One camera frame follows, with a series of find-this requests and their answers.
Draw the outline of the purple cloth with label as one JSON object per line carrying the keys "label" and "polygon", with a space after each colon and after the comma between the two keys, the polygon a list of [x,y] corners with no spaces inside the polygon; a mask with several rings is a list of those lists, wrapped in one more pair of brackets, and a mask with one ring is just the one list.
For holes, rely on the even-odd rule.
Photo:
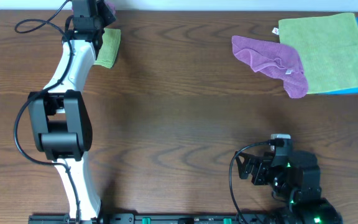
{"label": "purple cloth with label", "polygon": [[104,3],[108,6],[109,10],[112,12],[113,15],[116,14],[116,7],[111,0],[104,0]]}

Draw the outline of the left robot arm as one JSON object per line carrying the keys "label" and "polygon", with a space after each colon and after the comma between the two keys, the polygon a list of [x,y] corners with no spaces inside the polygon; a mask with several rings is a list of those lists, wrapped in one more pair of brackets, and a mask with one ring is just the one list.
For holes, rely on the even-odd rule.
{"label": "left robot arm", "polygon": [[59,217],[32,216],[29,223],[104,223],[102,201],[91,177],[89,155],[93,129],[82,92],[102,48],[104,29],[116,18],[105,1],[73,1],[73,15],[65,22],[62,57],[51,80],[29,94],[24,108],[38,151],[56,168],[69,203]]}

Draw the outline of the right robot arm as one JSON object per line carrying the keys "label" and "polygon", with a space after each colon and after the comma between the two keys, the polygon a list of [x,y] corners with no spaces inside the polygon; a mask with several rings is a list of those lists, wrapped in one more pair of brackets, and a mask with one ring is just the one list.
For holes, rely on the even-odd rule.
{"label": "right robot arm", "polygon": [[252,176],[254,185],[269,185],[285,206],[267,214],[262,223],[341,224],[342,216],[321,196],[321,171],[316,156],[306,151],[238,153],[239,177]]}

